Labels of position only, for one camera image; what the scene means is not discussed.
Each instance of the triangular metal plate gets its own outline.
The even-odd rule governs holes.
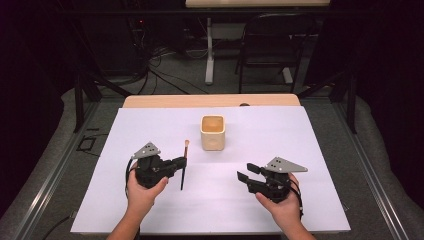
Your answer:
[[[308,171],[307,168],[297,165],[295,163],[292,163],[290,161],[287,161],[286,159],[280,158],[280,157],[275,157],[274,159],[272,159],[272,161],[265,166],[265,169],[271,172],[276,172],[276,173],[307,172]]]
[[[148,142],[144,145],[144,147],[138,150],[138,152],[134,153],[134,156],[132,156],[131,159],[150,157],[159,153],[160,150],[152,142]]]

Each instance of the white paper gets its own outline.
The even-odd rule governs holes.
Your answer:
[[[204,151],[200,121],[223,115],[223,151]],[[264,166],[279,156],[308,168],[295,173],[300,181],[304,216],[311,232],[342,232],[349,223],[303,107],[120,109],[92,180],[74,221],[74,233],[110,233],[123,216],[125,168],[130,157],[151,141],[164,160],[183,156],[190,140],[184,190],[182,171],[141,224],[142,234],[265,234],[279,233],[271,215],[238,181],[237,171],[250,178],[247,163]]]

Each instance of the office chair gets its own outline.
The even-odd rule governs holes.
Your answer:
[[[295,67],[290,92],[294,90],[305,40],[315,30],[315,20],[305,14],[261,14],[246,23],[241,39],[235,74],[240,68],[239,93],[243,68]]]

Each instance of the desk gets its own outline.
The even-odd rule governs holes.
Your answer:
[[[241,103],[251,106],[238,107]],[[206,114],[222,114],[226,119],[223,151],[201,147],[200,119]],[[116,116],[71,232],[110,233],[126,209],[124,172],[129,158],[148,141],[161,149],[163,159],[181,156],[185,139],[190,139],[190,145],[184,190],[179,189],[179,171],[143,220],[142,234],[281,233],[236,174],[241,171],[263,181],[249,173],[246,164],[264,166],[275,156],[309,169],[295,174],[303,194],[302,221],[309,231],[350,230],[307,114],[296,96],[236,94],[128,97]]]
[[[186,0],[187,8],[247,8],[247,7],[326,7],[329,6],[330,0]],[[236,36],[241,37],[242,27],[229,27],[230,31],[234,31]],[[205,84],[213,84],[213,68],[214,58],[212,49],[212,39],[216,37],[212,34],[212,21],[207,18],[207,39],[208,39],[208,59],[206,64]],[[284,69],[284,76],[290,80],[291,75],[288,69]]]

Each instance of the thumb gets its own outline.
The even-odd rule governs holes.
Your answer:
[[[257,192],[255,196],[256,199],[258,199],[258,201],[262,204],[262,206],[264,206],[268,211],[271,209],[271,206],[274,204],[272,201],[270,201],[260,192]]]
[[[159,195],[168,184],[168,178],[163,177],[154,187],[152,187],[150,190],[154,192],[155,196]]]

